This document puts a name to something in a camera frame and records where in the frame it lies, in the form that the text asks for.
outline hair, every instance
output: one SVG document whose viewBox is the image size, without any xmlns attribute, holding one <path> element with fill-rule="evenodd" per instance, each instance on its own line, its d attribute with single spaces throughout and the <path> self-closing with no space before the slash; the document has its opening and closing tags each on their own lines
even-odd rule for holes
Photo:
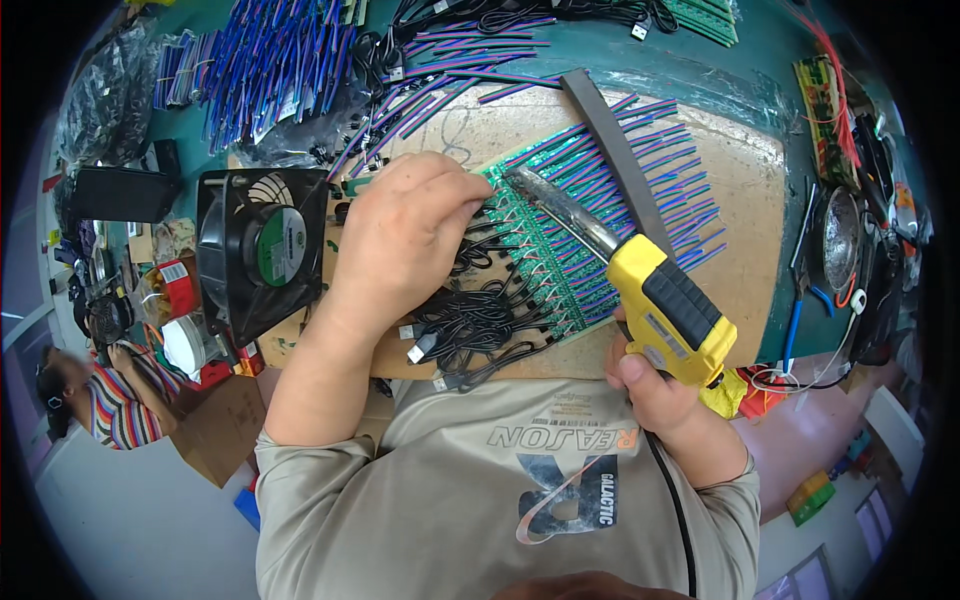
<svg viewBox="0 0 960 600">
<path fill-rule="evenodd" d="M 36 366 L 36 397 L 47 411 L 50 431 L 55 439 L 59 440 L 66 437 L 73 411 L 70 410 L 70 405 L 63 401 L 63 391 L 66 389 L 63 373 L 50 364 L 50 352 L 53 349 L 53 346 L 47 345 L 40 351 L 40 364 Z M 50 405 L 52 398 L 60 400 L 57 408 Z"/>
</svg>

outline hand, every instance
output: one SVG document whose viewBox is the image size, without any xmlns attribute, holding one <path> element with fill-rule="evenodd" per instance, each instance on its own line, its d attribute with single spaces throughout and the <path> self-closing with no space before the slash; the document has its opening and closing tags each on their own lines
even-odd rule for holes
<svg viewBox="0 0 960 600">
<path fill-rule="evenodd" d="M 327 314 L 379 338 L 444 284 L 467 223 L 492 193 L 449 156 L 392 160 L 350 206 Z"/>
<path fill-rule="evenodd" d="M 623 307 L 613 311 L 618 321 L 626 321 Z M 696 406 L 698 391 L 676 379 L 664 380 L 642 354 L 627 354 L 627 338 L 617 332 L 607 349 L 604 371 L 616 390 L 627 388 L 634 404 L 634 417 L 641 427 L 663 434 L 684 424 Z"/>
<path fill-rule="evenodd" d="M 126 372 L 133 368 L 133 359 L 127 349 L 119 344 L 110 344 L 107 347 L 107 356 L 110 357 L 110 363 L 120 371 Z"/>
</svg>

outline pliers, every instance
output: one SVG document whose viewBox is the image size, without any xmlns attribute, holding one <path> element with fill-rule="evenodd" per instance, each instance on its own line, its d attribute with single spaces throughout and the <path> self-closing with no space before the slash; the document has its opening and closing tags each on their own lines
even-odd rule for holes
<svg viewBox="0 0 960 600">
<path fill-rule="evenodd" d="M 790 313 L 790 326 L 786 330 L 786 344 L 783 347 L 783 370 L 785 372 L 789 372 L 787 365 L 789 364 L 790 353 L 793 350 L 793 340 L 797 335 L 797 325 L 800 323 L 800 310 L 804 305 L 806 290 L 810 290 L 817 298 L 823 301 L 824 306 L 827 307 L 830 318 L 833 318 L 833 302 L 830 300 L 830 296 L 825 294 L 823 290 L 816 285 L 810 284 L 810 274 L 806 269 L 805 258 L 801 258 L 793 268 L 793 282 L 797 286 L 797 291 L 793 299 L 793 311 Z"/>
</svg>

